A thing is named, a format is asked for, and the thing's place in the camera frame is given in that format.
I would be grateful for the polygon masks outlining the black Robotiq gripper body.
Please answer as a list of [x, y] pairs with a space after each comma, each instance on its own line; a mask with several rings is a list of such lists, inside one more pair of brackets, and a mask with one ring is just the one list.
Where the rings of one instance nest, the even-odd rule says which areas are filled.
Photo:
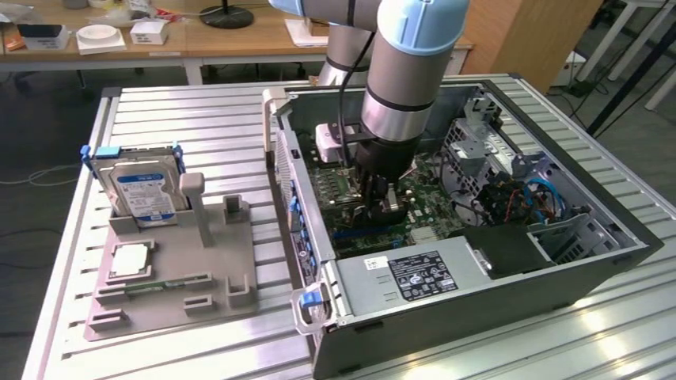
[[402, 142], [376, 138], [357, 144], [354, 160], [360, 188], [366, 188], [373, 181], [398, 183], [398, 178], [410, 167], [418, 142], [420, 137]]

